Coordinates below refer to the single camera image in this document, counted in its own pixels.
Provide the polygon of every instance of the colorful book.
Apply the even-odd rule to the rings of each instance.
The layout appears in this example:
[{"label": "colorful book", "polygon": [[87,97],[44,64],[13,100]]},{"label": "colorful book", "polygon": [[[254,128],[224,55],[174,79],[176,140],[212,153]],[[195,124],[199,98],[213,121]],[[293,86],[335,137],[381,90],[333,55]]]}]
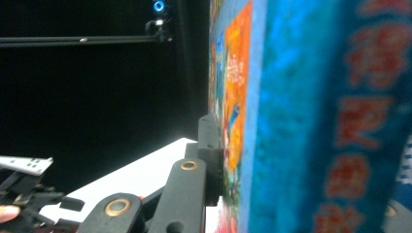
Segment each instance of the colorful book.
[{"label": "colorful book", "polygon": [[217,232],[379,232],[412,127],[412,3],[211,9],[209,111],[224,146]]}]

